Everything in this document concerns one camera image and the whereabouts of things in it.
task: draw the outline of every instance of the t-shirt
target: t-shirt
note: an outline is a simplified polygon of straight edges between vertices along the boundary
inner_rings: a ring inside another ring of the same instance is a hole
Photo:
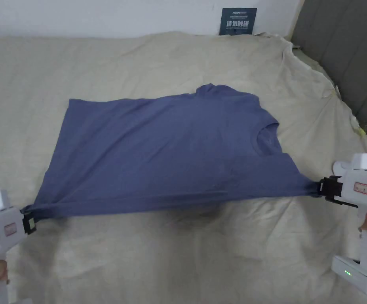
[[[278,121],[226,85],[157,99],[71,99],[32,211],[38,219],[317,194]]]

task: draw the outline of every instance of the dark blue sign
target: dark blue sign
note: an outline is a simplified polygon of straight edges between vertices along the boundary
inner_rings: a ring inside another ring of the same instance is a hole
[[[252,35],[257,9],[223,9],[219,35]]]

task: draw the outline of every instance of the beige bedsheet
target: beige bedsheet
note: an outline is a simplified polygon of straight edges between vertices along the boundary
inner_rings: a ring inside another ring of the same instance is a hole
[[[69,98],[251,92],[314,180],[367,152],[350,109],[279,37],[0,38],[0,188],[33,202]],[[331,272],[358,256],[356,209],[313,198],[47,220],[8,255],[10,297],[42,303],[367,303]]]

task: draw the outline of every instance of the gray headboard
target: gray headboard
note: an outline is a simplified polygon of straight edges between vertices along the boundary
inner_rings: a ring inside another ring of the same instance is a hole
[[[305,0],[291,40],[321,64],[367,131],[367,0]]]

